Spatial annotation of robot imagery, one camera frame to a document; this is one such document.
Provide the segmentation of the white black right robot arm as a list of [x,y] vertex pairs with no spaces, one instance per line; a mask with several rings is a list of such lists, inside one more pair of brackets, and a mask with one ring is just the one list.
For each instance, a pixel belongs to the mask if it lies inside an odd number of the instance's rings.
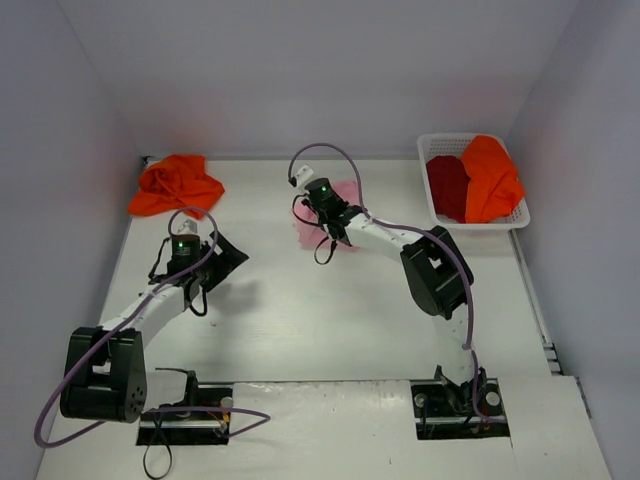
[[361,206],[341,198],[326,178],[314,179],[301,190],[303,204],[334,245],[375,252],[402,265],[411,298],[433,319],[439,348],[434,377],[444,385],[444,403],[455,412],[468,410],[479,397],[469,337],[473,274],[448,231],[383,226],[368,218]]

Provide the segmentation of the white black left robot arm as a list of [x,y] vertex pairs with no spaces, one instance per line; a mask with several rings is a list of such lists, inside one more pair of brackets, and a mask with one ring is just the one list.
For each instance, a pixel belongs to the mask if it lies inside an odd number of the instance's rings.
[[211,234],[207,241],[194,233],[175,234],[163,242],[171,247],[166,271],[151,270],[148,288],[120,315],[72,333],[65,365],[69,382],[59,402],[64,417],[133,423],[161,407],[180,420],[198,411],[195,372],[177,367],[149,370],[145,349],[249,256],[221,234]]

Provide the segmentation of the pink t shirt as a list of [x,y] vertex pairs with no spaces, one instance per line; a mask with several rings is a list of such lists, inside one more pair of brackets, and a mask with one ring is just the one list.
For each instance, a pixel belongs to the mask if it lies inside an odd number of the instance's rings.
[[331,183],[328,178],[311,180],[294,197],[292,214],[299,245],[307,250],[336,247],[357,251],[344,230],[349,214],[358,214],[357,184],[354,180]]

